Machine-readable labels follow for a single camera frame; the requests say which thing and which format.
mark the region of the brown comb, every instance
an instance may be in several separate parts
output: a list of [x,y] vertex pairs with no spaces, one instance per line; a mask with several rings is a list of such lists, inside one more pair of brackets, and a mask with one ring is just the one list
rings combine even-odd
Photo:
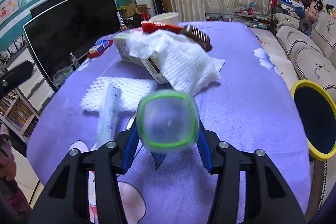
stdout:
[[200,29],[192,26],[187,25],[182,28],[180,31],[180,34],[184,34],[186,37],[191,38],[196,43],[198,43],[203,50],[206,52],[209,52],[212,50],[212,46],[210,44],[210,37],[207,36],[204,32],[202,32]]

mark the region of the metal screw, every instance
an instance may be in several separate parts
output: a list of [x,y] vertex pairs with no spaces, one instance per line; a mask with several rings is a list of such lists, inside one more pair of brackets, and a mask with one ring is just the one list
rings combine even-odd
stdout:
[[76,149],[76,148],[71,149],[70,152],[69,152],[69,154],[71,156],[76,156],[78,154],[78,149]]
[[228,144],[227,142],[220,142],[220,143],[218,144],[218,146],[219,146],[220,148],[225,149],[225,148],[228,148],[228,147],[229,147],[229,144]]
[[263,157],[265,155],[265,151],[264,150],[261,150],[261,149],[258,149],[256,152],[255,152],[259,157]]
[[110,141],[110,142],[108,142],[107,144],[106,144],[106,147],[107,148],[113,148],[113,147],[115,147],[117,144],[115,143],[115,142],[112,142],[112,141]]

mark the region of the white bucket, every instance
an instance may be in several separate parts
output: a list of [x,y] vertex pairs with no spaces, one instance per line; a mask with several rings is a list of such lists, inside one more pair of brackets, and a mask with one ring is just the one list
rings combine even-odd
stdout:
[[149,19],[151,22],[161,22],[171,25],[179,25],[179,14],[176,12],[164,13],[157,16],[153,16]]

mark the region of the white foam net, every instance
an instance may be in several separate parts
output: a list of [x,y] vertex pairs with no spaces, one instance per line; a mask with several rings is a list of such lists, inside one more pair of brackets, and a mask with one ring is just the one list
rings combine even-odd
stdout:
[[111,82],[122,90],[119,111],[137,111],[139,101],[145,95],[156,90],[155,80],[131,79],[123,77],[98,77],[85,94],[80,106],[87,111],[98,111],[105,86]]

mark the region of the white box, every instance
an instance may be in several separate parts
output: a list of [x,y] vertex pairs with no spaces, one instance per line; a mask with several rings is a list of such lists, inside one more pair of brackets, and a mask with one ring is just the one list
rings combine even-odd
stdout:
[[148,59],[141,59],[128,54],[128,51],[126,50],[126,40],[129,35],[129,33],[119,33],[113,37],[113,42],[121,59],[135,65],[145,67],[159,84],[168,83],[167,79],[162,75],[161,69],[158,65],[158,54],[156,52]]

